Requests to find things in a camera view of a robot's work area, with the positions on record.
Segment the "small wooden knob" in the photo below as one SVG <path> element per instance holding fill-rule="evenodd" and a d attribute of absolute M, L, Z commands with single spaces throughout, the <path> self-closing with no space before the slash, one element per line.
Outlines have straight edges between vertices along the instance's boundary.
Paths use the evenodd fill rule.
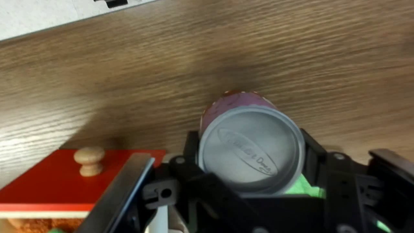
<path fill-rule="evenodd" d="M 104 156 L 105 150 L 103 147 L 82 147 L 75 152 L 74 159 L 82 164 L 79 169 L 82 175 L 96 175 L 104 169 L 101 164 Z"/>

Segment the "wood grain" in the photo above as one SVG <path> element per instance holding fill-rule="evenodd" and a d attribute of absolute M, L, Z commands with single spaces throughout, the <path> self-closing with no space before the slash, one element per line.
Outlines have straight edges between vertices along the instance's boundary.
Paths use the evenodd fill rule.
<path fill-rule="evenodd" d="M 414 3 L 158 0 L 2 41 L 2 182 L 62 144 L 181 151 L 233 87 L 357 160 L 414 160 Z"/>

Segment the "table surface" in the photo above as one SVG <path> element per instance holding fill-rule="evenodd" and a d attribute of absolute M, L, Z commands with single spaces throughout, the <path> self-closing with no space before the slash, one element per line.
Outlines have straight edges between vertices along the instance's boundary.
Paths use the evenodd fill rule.
<path fill-rule="evenodd" d="M 2 183 L 61 146 L 181 151 L 225 89 L 360 161 L 414 160 L 414 3 L 160 0 L 2 41 Z"/>

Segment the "screw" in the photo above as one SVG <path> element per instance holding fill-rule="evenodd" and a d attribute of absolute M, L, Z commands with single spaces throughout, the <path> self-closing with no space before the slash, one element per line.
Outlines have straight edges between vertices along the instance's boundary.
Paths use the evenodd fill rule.
<path fill-rule="evenodd" d="M 183 164 L 183 163 L 185 163 L 185 159 L 184 159 L 183 156 L 179 156 L 179 157 L 176 159 L 176 163 L 178 163 L 178 164 Z"/>
<path fill-rule="evenodd" d="M 355 227 L 352 227 L 351 225 L 347 223 L 339 223 L 337 227 L 338 233 L 357 233 L 357 230 Z"/>
<path fill-rule="evenodd" d="M 266 227 L 262 226 L 257 226 L 253 233 L 269 233 L 269 230 L 267 230 Z"/>
<path fill-rule="evenodd" d="M 334 156 L 335 156 L 338 160 L 346 159 L 346 156 L 345 156 L 343 153 L 334 153 Z"/>

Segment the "can top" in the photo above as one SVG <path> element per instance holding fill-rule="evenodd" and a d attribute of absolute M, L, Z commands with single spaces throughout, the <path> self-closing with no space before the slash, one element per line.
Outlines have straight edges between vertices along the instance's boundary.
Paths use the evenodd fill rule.
<path fill-rule="evenodd" d="M 304 138 L 281 111 L 244 106 L 218 116 L 205 130 L 198 164 L 241 194 L 281 192 L 302 173 Z"/>

